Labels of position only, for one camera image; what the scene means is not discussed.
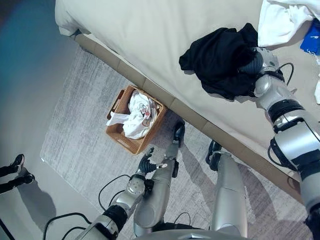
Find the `basket handle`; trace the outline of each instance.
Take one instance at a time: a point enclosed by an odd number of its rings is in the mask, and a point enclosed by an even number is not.
[[[107,118],[108,120],[111,119],[111,112],[115,112],[116,108],[118,107],[119,101],[120,101],[120,99],[122,98],[122,95],[124,94],[124,92],[125,92],[125,90],[122,89],[122,90],[119,92],[119,94],[118,94],[118,96],[116,97],[116,99],[114,100],[114,103],[113,103],[113,105],[112,105],[112,107],[111,107],[108,115],[106,116],[106,118]]]

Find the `bed frame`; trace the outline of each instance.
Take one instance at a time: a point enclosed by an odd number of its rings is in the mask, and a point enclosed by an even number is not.
[[[170,93],[165,91],[160,86],[156,85],[151,80],[147,79],[145,76],[126,64],[124,61],[122,61],[102,45],[96,43],[82,33],[75,35],[74,39],[86,51],[97,56],[111,68],[126,77],[129,81],[133,82],[139,88],[143,89],[148,94],[158,99],[169,109],[185,119],[188,123],[192,124],[202,133],[206,134],[209,138],[214,139],[230,153],[241,159],[251,168],[255,169],[258,173],[269,179],[280,189],[302,203],[302,199],[300,196],[300,184],[298,181],[286,175],[284,172],[272,165],[264,157],[255,153],[244,144],[239,142],[236,138],[230,136],[228,133],[214,125],[212,122],[208,121],[207,119],[190,109],[182,101],[172,96]]]

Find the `bed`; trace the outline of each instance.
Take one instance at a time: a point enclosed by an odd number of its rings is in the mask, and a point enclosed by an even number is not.
[[[301,202],[299,176],[274,165],[267,148],[274,133],[264,110],[248,97],[230,102],[206,93],[195,74],[185,74],[179,57],[190,44],[220,27],[259,23],[262,0],[56,0],[60,33],[74,36],[89,52]],[[273,47],[279,62],[292,62],[290,88],[320,119],[314,91],[319,68],[299,46],[304,24],[285,45]],[[289,68],[284,75],[289,75]]]

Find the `gray floor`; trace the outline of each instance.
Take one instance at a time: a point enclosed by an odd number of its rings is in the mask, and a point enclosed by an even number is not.
[[[0,218],[17,240],[42,238],[43,225],[55,216],[82,212],[93,220],[97,210],[40,159],[54,107],[77,44],[61,36],[54,1],[12,1],[0,5],[0,166],[24,153],[36,177],[28,187],[0,195]],[[15,175],[0,179],[4,183]],[[78,217],[58,221],[47,239],[61,239]]]

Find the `black shoe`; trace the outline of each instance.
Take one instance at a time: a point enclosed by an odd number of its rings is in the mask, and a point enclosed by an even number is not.
[[[25,184],[31,184],[35,180],[35,176],[31,173],[25,175],[23,178]]]
[[[10,164],[11,167],[16,169],[16,173],[20,173],[22,167],[24,166],[25,163],[25,155],[19,154],[18,156],[15,157],[15,160],[13,163]]]
[[[174,135],[173,135],[173,140],[174,141],[179,141],[179,148],[182,145],[184,136],[185,136],[185,122],[178,122],[175,127],[174,127]]]

